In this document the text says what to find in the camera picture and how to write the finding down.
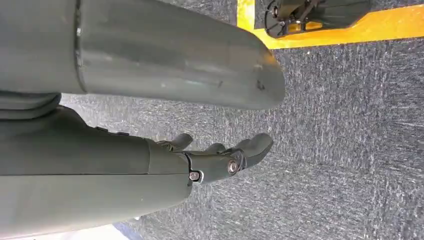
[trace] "gray robot arm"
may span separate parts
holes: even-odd
[[[181,203],[193,183],[260,162],[266,134],[234,148],[183,151],[189,135],[154,142],[90,127],[70,108],[0,121],[0,239],[109,224]]]
[[[5,0],[0,90],[279,105],[281,67],[253,34],[157,0]]]

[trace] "metal screw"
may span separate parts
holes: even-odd
[[[230,161],[228,161],[228,173],[233,175],[235,173],[237,173],[237,171],[239,170],[239,164],[237,164],[236,160],[231,159]]]
[[[192,171],[192,172],[190,172],[190,174],[188,175],[188,178],[189,178],[191,181],[197,181],[197,180],[199,180],[199,179],[200,179],[200,174],[199,174],[198,172],[196,172],[196,171]]]
[[[274,7],[274,9],[272,10],[272,16],[276,19],[278,16],[278,7]]]

